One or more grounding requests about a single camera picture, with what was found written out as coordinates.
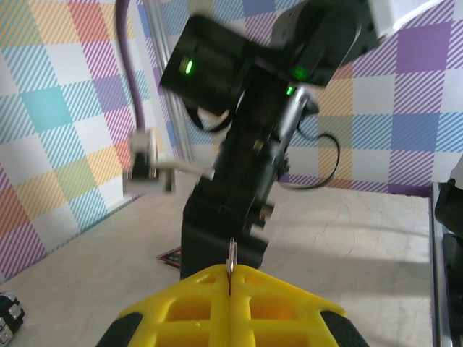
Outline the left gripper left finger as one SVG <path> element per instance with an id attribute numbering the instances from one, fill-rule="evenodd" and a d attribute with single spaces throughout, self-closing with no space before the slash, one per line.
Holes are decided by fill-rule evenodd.
<path id="1" fill-rule="evenodd" d="M 95 347 L 230 347 L 229 308 L 214 265 L 122 310 Z"/>

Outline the black briefcase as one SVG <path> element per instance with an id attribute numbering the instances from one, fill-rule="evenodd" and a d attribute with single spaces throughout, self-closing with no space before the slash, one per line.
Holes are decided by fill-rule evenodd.
<path id="1" fill-rule="evenodd" d="M 24 324 L 25 311 L 18 298 L 8 291 L 0 292 L 0 347 L 6 347 Z"/>

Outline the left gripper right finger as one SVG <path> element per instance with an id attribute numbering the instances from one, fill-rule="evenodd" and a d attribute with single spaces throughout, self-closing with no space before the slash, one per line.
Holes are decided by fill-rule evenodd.
<path id="1" fill-rule="evenodd" d="M 231 275 L 231 347 L 369 347 L 338 304 L 254 268 Z"/>

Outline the red black triangular badge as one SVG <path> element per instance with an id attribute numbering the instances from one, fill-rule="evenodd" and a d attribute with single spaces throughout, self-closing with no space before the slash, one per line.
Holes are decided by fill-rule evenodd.
<path id="1" fill-rule="evenodd" d="M 157 256 L 156 259 L 163 264 L 179 270 L 181 267 L 181 247 L 164 252 L 163 254 Z"/>

